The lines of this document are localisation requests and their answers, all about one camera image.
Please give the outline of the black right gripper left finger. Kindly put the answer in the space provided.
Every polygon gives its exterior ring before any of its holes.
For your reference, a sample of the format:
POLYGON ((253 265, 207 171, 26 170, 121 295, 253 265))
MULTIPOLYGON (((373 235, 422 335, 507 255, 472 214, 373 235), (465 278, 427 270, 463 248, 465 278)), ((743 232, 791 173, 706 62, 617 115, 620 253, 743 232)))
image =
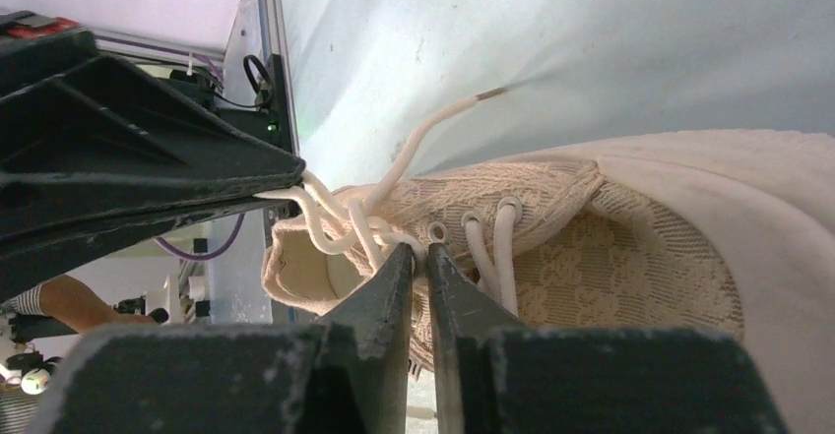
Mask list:
POLYGON ((311 324, 110 327, 58 367, 32 433, 401 433, 414 254, 311 324))

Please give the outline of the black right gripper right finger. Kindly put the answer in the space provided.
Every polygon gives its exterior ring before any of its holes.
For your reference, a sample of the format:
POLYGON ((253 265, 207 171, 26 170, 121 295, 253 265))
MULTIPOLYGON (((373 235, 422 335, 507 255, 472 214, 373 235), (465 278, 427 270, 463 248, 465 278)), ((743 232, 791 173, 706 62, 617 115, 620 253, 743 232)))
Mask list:
POLYGON ((443 433, 784 433, 752 360, 706 329, 522 324, 447 248, 426 262, 443 433))

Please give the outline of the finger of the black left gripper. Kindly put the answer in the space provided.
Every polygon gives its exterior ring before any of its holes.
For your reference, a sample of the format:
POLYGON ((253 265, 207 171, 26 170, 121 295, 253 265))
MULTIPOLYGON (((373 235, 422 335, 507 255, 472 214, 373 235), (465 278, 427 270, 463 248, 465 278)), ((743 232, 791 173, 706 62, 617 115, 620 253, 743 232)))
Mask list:
POLYGON ((73 185, 143 203, 246 198, 297 185, 304 161, 230 126, 88 31, 1 44, 1 184, 31 203, 73 185))
POLYGON ((156 209, 70 222, 1 243, 1 299, 145 240, 204 221, 277 207, 294 216, 287 200, 253 197, 156 209))

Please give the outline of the beige sneaker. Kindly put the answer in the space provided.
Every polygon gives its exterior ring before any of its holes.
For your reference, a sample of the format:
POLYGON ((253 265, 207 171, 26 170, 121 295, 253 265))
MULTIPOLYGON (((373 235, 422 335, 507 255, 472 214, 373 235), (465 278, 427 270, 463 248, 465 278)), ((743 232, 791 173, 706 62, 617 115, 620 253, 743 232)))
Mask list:
POLYGON ((426 118, 375 184, 280 192, 266 293, 325 315, 395 246, 444 244, 522 322, 703 326, 751 354, 791 429, 834 429, 834 139, 775 130, 606 139, 406 178, 426 118))

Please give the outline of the person forearm in background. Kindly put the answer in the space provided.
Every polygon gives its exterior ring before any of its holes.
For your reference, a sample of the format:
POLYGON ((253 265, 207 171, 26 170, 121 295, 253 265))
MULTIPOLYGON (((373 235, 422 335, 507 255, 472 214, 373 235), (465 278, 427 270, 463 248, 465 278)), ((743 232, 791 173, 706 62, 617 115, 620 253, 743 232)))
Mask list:
POLYGON ((60 275, 1 304, 1 313, 51 317, 79 334, 109 324, 152 324, 150 316, 122 314, 101 300, 87 285, 60 275))

